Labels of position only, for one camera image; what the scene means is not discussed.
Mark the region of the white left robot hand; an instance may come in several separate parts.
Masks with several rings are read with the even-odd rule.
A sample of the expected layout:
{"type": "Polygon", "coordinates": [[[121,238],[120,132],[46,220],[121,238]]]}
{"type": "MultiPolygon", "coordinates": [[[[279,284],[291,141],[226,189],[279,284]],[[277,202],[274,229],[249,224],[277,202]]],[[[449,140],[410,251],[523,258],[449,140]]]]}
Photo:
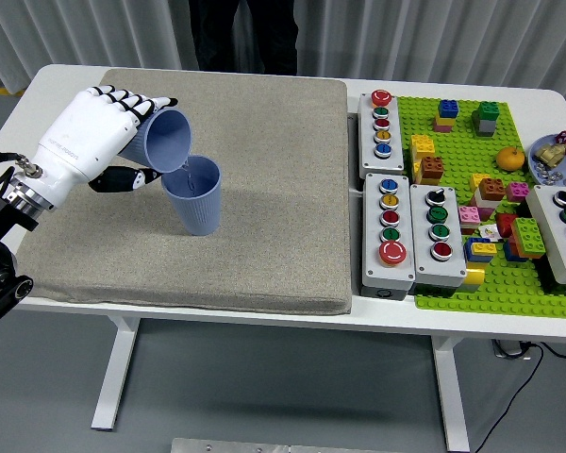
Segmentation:
{"type": "Polygon", "coordinates": [[[32,163],[42,175],[28,176],[25,185],[48,206],[60,207],[74,186],[107,169],[151,115],[176,104],[111,85],[79,92],[40,138],[32,163]]]}

